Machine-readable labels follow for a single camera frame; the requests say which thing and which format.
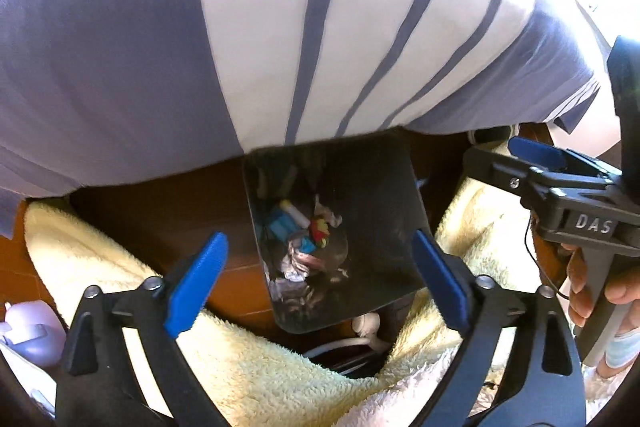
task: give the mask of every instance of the purple object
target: purple object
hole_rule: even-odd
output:
[[[56,365],[65,340],[65,328],[43,301],[15,304],[0,322],[0,342],[38,367]]]

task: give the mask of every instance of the hand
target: hand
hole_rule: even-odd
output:
[[[587,284],[587,265],[582,257],[582,252],[571,245],[562,245],[574,253],[567,266],[567,276],[571,281],[571,293],[569,295],[569,318],[580,327],[583,327],[595,307],[595,302],[590,291],[585,288]],[[613,304],[627,304],[633,302],[628,315],[620,325],[618,333],[627,333],[640,327],[640,268],[631,269],[610,281],[604,290],[605,297]],[[626,367],[612,369],[602,360],[598,365],[598,373],[601,377],[609,378],[622,372]]]

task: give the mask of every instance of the trash can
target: trash can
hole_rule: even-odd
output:
[[[282,329],[319,330],[423,287],[411,244],[428,221],[394,132],[258,150],[243,171]]]

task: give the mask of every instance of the finger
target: finger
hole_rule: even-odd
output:
[[[571,319],[572,323],[574,323],[576,326],[580,326],[581,328],[584,327],[584,324],[587,321],[587,319],[585,319],[581,315],[578,315],[578,313],[573,308],[569,308],[569,318]]]
[[[607,284],[604,295],[613,304],[627,304],[640,299],[640,267],[615,277]]]
[[[591,292],[587,289],[582,290],[580,293],[571,291],[569,295],[569,306],[580,317],[588,319],[593,312],[593,299],[591,299]]]
[[[587,284],[587,263],[584,261],[582,251],[574,251],[566,266],[566,274],[571,281],[571,289],[580,293]]]

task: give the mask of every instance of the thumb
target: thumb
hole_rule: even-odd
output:
[[[607,284],[604,295],[613,304],[627,304],[640,299],[640,267],[615,277]]]

